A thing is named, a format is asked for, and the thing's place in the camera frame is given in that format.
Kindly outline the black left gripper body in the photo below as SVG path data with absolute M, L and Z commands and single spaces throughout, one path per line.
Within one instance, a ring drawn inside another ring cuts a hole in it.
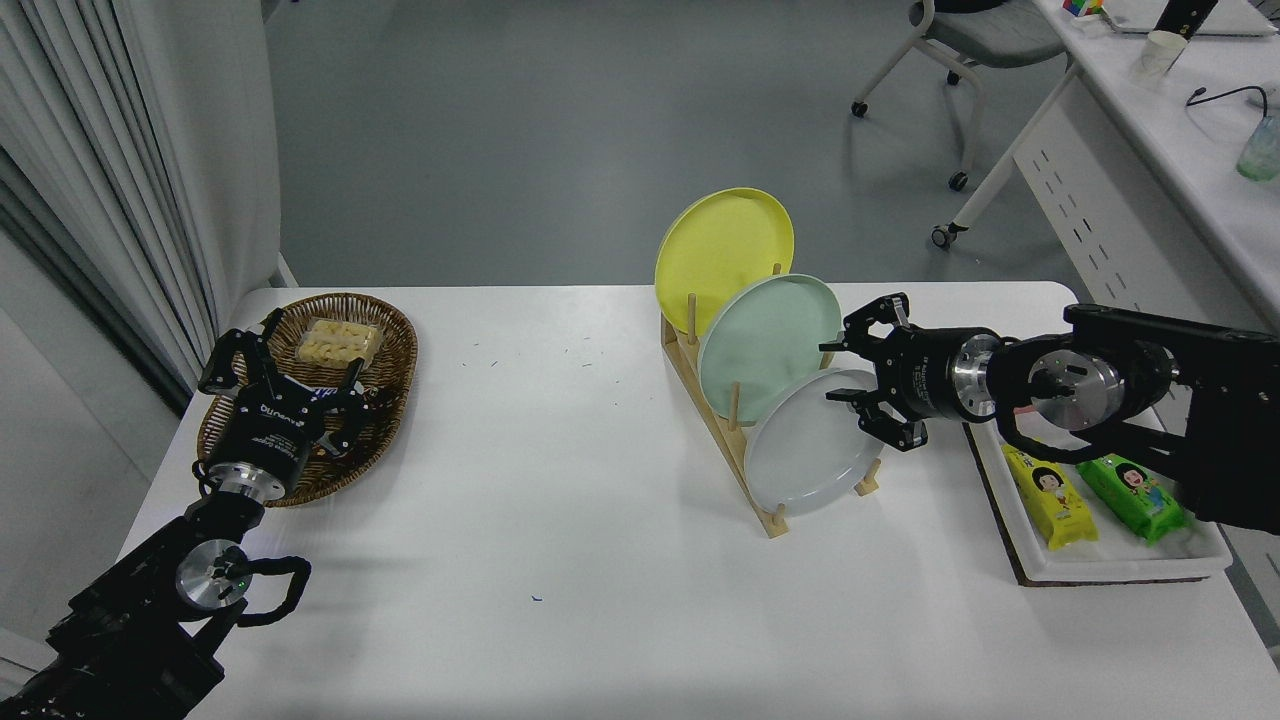
M 207 456 L 207 468 L 250 465 L 283 486 L 297 486 L 314 446 L 325 430 L 315 389 L 284 383 L 244 387 L 230 420 Z

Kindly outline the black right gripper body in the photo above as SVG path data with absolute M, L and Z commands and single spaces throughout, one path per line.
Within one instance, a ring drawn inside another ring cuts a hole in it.
M 969 413 L 954 379 L 968 328 L 897 327 L 872 346 L 879 389 L 908 420 L 942 416 L 966 421 Z

